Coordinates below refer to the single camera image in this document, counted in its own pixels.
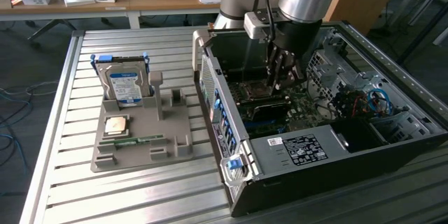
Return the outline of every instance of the aluminum table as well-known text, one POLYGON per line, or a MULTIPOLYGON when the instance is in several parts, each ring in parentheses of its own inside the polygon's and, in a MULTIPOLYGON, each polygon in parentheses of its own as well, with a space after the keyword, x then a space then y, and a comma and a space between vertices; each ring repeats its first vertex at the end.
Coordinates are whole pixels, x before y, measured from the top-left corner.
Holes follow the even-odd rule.
POLYGON ((231 218, 193 87, 192 32, 75 31, 20 223, 431 223, 448 213, 448 145, 397 172, 231 218), (165 90, 187 94, 195 159, 91 172, 103 88, 91 54, 148 52, 165 90))

